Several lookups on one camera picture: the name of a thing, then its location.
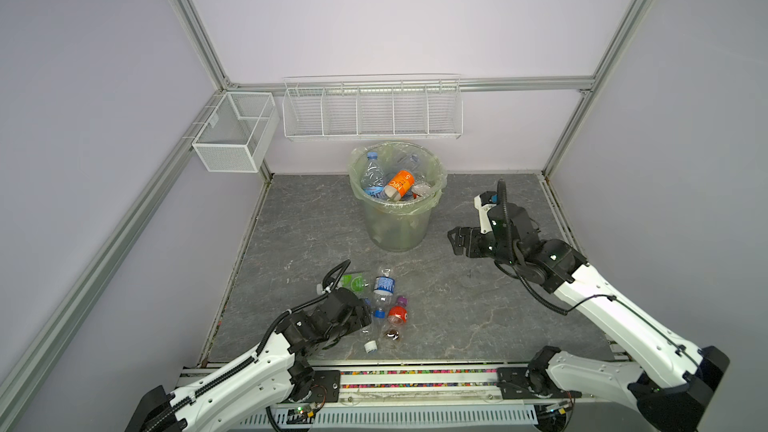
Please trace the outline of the orange label bottle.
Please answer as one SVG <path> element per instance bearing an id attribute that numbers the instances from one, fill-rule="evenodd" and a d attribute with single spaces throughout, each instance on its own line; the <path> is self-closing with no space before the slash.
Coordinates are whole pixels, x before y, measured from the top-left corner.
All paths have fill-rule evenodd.
<path id="1" fill-rule="evenodd" d="M 414 183 L 414 175 L 410 171 L 402 169 L 386 184 L 383 189 L 384 195 L 387 200 L 400 201 L 411 190 Z"/>

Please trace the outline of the crushed light blue label bottle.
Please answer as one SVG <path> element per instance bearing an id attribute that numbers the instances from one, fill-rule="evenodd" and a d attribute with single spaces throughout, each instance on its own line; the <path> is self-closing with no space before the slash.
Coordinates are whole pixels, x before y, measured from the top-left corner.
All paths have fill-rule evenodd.
<path id="1" fill-rule="evenodd" d="M 378 153 L 369 151 L 366 154 L 367 165 L 361 178 L 361 188 L 370 197 L 380 198 L 387 185 L 386 176 L 378 160 Z"/>

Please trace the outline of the light green label bottle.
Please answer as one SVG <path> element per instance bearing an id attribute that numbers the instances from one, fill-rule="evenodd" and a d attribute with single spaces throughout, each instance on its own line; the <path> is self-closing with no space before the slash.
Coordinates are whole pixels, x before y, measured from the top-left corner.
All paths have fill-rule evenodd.
<path id="1" fill-rule="evenodd" d="M 344 274 L 337 287 L 346 288 L 357 295 L 361 295 L 370 289 L 370 282 L 363 273 Z"/>

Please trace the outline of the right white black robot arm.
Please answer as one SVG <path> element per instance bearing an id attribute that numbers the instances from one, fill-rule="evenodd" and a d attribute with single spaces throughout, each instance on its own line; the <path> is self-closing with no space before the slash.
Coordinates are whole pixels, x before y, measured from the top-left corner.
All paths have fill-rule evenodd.
<path id="1" fill-rule="evenodd" d="M 540 398 L 594 396 L 639 413 L 657 431 L 695 431 L 730 360 L 699 347 L 651 317 L 613 287 L 570 244 L 542 240 L 528 212 L 509 201 L 504 180 L 474 199 L 479 224 L 447 234 L 457 255 L 489 258 L 548 310 L 577 312 L 613 339 L 630 359 L 611 364 L 543 347 L 514 380 Z"/>

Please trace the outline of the red cap cola bottle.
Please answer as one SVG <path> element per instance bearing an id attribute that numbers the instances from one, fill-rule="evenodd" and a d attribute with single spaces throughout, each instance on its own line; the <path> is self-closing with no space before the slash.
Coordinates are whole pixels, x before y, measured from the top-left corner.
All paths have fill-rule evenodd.
<path id="1" fill-rule="evenodd" d="M 408 321 L 408 311 L 401 305 L 392 307 L 386 315 L 379 339 L 387 346 L 397 346 L 403 342 Z"/>

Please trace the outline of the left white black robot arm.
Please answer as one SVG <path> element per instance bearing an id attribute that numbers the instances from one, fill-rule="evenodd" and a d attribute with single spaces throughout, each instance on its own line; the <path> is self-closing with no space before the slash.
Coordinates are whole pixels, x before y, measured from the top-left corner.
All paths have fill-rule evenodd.
<path id="1" fill-rule="evenodd" d="M 322 294 L 282 312 L 260 342 L 202 379 L 173 391 L 157 386 L 141 399 L 128 431 L 227 431 L 254 412 L 309 397 L 308 357 L 371 324 L 369 308 L 339 286 L 351 264 L 325 274 Z"/>

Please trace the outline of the red label scenic bottle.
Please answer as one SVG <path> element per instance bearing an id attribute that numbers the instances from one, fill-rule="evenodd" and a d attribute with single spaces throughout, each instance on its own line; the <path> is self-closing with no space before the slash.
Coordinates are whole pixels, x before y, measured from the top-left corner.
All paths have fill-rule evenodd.
<path id="1" fill-rule="evenodd" d="M 411 192 L 415 198 L 429 197 L 433 193 L 433 185 L 426 182 L 417 182 L 411 187 Z"/>

